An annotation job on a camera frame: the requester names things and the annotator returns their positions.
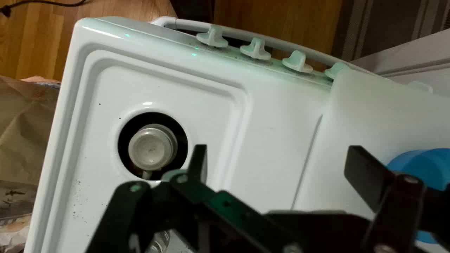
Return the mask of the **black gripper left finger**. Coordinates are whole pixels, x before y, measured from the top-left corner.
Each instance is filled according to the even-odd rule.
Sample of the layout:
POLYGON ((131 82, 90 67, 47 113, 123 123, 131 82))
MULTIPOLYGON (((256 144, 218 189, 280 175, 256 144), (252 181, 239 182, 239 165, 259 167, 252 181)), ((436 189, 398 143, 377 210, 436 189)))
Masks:
POLYGON ((231 193, 211 190, 204 183, 207 169, 207 148, 199 145, 189 168, 168 172, 158 186, 120 185, 86 253, 145 253, 166 231, 196 253, 301 253, 282 226, 231 193))

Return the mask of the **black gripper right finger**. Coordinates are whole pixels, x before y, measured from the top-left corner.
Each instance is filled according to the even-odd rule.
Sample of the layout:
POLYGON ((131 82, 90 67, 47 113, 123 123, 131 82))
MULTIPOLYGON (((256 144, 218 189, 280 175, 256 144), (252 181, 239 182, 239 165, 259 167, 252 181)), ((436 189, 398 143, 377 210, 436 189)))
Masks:
POLYGON ((417 247, 421 231, 450 249, 449 190, 431 189, 411 175, 395 175, 363 147, 348 150, 343 175, 374 213, 363 249, 387 247, 395 253, 425 253, 417 247))

